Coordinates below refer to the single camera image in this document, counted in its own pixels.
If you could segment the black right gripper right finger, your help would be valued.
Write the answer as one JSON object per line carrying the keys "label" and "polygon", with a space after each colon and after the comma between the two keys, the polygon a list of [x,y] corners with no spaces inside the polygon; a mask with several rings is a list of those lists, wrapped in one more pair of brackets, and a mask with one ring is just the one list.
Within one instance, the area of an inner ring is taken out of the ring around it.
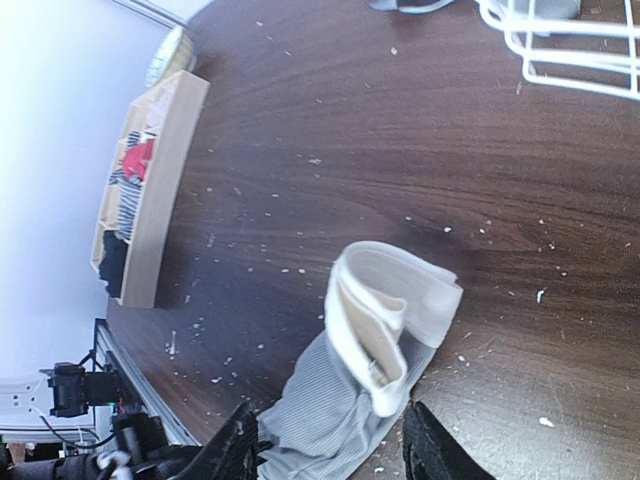
{"label": "black right gripper right finger", "polygon": [[402,449],[409,480],[493,480],[420,401],[404,411]]}

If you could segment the grey underwear white waistband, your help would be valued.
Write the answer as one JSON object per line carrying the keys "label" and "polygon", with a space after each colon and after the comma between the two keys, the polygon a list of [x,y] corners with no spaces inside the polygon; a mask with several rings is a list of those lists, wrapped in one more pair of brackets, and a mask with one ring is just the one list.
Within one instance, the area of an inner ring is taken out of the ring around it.
{"label": "grey underwear white waistband", "polygon": [[324,328],[258,417],[261,479],[347,479],[401,416],[461,302],[455,273],[358,241],[329,274]]}

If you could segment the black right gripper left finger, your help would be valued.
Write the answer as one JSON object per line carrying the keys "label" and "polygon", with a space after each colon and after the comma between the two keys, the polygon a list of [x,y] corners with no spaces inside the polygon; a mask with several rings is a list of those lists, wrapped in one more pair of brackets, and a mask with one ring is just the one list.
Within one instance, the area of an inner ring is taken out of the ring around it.
{"label": "black right gripper left finger", "polygon": [[257,479],[258,428],[256,415],[244,402],[238,405],[204,446],[175,447],[166,479]]}

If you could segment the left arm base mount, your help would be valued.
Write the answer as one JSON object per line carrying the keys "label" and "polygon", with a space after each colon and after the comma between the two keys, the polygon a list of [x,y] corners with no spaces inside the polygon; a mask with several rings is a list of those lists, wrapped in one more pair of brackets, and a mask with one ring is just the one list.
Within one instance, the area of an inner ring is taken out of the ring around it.
{"label": "left arm base mount", "polygon": [[52,369],[42,369],[48,377],[47,386],[53,392],[49,414],[59,418],[86,415],[90,407],[118,403],[124,387],[116,371],[88,372],[82,365],[56,363]]}

